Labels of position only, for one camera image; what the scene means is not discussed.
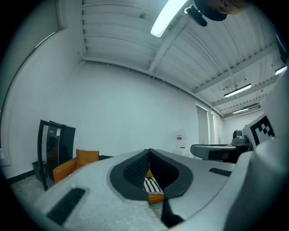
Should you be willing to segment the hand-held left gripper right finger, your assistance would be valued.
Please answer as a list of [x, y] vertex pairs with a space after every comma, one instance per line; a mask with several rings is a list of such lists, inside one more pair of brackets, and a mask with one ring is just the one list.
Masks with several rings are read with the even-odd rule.
[[183, 156], [149, 149], [149, 169], [164, 193], [165, 199], [181, 197], [193, 182], [193, 173]]

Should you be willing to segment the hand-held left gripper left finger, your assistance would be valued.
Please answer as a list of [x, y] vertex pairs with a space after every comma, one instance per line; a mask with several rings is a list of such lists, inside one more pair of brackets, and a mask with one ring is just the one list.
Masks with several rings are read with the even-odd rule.
[[114, 166], [110, 173], [110, 182], [124, 198], [147, 201], [149, 195], [144, 191], [144, 181], [148, 171], [149, 150], [145, 149]]

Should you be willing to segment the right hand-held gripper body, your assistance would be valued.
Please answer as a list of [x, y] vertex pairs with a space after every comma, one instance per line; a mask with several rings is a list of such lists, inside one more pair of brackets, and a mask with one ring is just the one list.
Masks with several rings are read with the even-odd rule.
[[253, 151], [262, 142], [275, 137], [273, 127], [266, 115], [245, 125], [241, 131], [242, 135], [246, 135], [248, 138], [246, 144], [194, 144], [191, 146], [191, 153], [203, 160], [237, 162], [243, 153]]

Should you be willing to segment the black white striped cushion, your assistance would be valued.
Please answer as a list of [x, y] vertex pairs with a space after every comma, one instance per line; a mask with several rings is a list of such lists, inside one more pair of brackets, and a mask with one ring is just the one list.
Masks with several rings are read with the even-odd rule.
[[144, 191], [149, 195], [163, 195], [163, 191], [154, 177], [145, 177]]

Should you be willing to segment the grey door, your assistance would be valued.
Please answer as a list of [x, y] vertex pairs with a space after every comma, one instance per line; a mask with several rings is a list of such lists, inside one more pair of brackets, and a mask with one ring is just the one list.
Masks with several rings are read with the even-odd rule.
[[198, 119], [198, 137], [199, 144], [209, 144], [209, 128], [207, 111], [196, 105], [197, 119]]

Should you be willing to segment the white appliance with red label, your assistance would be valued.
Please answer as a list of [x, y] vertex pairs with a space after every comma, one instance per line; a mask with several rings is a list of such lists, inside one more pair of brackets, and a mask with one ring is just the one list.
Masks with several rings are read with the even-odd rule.
[[173, 153], [180, 156], [185, 156], [186, 148], [187, 148], [186, 132], [184, 129], [179, 129], [176, 131]]

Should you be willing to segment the orange sofa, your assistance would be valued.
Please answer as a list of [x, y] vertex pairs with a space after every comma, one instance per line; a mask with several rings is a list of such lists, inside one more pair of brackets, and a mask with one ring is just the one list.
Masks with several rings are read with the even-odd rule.
[[[110, 156], [105, 156], [105, 155], [100, 155], [99, 154], [99, 161], [105, 160], [110, 158]], [[76, 157], [68, 160], [67, 162], [60, 164], [58, 167], [53, 169], [53, 177], [54, 177], [54, 182], [58, 183], [71, 175], [72, 173], [76, 172], [79, 167], [76, 166]], [[146, 177], [154, 177], [152, 172], [149, 170], [146, 174]], [[149, 195], [149, 204], [160, 202], [164, 200], [164, 194], [163, 195]]]

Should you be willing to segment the black cabinet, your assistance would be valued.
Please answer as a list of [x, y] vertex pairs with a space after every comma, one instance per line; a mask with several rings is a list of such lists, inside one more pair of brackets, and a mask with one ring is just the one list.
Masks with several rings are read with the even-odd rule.
[[45, 191], [56, 183], [53, 170], [73, 158], [75, 130], [53, 121], [40, 121], [37, 158], [40, 181]]

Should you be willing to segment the black bin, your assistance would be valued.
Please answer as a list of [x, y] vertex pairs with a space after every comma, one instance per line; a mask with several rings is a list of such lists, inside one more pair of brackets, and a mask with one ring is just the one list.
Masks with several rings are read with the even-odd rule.
[[[41, 181], [41, 176], [40, 176], [40, 167], [38, 162], [33, 162], [32, 163], [34, 174], [37, 180]], [[43, 170], [44, 170], [44, 176], [47, 179], [48, 178], [48, 172], [47, 172], [47, 163], [43, 162]]]

